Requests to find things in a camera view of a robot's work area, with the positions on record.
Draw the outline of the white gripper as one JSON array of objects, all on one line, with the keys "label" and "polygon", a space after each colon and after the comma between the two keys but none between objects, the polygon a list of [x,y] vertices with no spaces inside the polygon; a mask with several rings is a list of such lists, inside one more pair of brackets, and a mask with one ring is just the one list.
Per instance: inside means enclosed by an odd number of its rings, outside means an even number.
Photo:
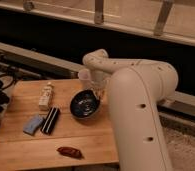
[{"label": "white gripper", "polygon": [[105,97],[106,90],[104,89],[107,84],[107,74],[100,70],[91,71],[91,84],[95,96],[98,98],[98,90],[100,91],[100,100],[103,100]]}]

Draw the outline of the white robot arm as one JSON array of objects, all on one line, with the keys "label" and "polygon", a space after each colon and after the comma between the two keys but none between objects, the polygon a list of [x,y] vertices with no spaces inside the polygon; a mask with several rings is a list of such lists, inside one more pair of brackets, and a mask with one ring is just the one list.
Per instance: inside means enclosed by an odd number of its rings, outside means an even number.
[{"label": "white robot arm", "polygon": [[96,87],[108,73],[107,100],[120,171],[173,171],[157,103],[178,84],[176,69],[167,62],[113,59],[103,49],[83,57]]}]

